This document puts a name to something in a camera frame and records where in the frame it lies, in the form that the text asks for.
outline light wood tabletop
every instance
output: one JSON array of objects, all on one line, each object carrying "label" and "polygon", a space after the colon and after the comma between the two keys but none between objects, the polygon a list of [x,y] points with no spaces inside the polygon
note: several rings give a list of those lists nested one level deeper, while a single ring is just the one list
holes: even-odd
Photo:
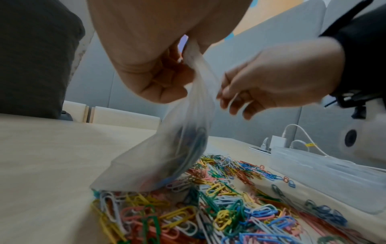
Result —
[{"label": "light wood tabletop", "polygon": [[[90,209],[93,196],[89,186],[112,159],[154,133],[0,114],[0,243],[107,244],[97,215]],[[251,145],[244,142],[209,137],[209,145],[236,160],[269,164],[269,155],[250,150]],[[271,184],[269,180],[259,181],[260,189],[268,194],[273,194]],[[286,196],[303,202],[320,199],[320,193],[300,183],[296,189],[284,182],[275,184]],[[383,233],[385,214],[369,216],[328,196],[323,199],[349,221],[361,219],[356,222],[364,226],[379,224],[376,229],[365,230],[366,235]]]}]

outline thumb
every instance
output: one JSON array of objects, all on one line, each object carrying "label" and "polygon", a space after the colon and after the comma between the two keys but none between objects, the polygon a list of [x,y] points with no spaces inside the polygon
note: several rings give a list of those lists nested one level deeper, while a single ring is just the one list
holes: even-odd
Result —
[{"label": "thumb", "polygon": [[255,58],[225,72],[224,79],[227,79],[229,85],[222,91],[224,99],[232,99],[237,93],[256,86],[256,70],[252,65],[254,60]]}]

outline plastic container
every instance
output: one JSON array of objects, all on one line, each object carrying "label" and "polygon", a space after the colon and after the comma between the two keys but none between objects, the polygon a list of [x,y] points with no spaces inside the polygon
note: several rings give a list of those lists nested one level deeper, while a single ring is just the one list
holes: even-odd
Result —
[{"label": "plastic container", "polygon": [[270,168],[370,214],[386,207],[386,173],[305,151],[272,149]]}]

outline white plastic bag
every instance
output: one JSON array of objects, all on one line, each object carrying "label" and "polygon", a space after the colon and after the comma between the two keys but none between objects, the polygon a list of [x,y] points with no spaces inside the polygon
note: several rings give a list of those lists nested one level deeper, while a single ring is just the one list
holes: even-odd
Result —
[{"label": "white plastic bag", "polygon": [[204,153],[220,82],[193,39],[184,62],[195,70],[188,96],[166,115],[154,136],[114,159],[92,189],[152,191],[178,178]]}]

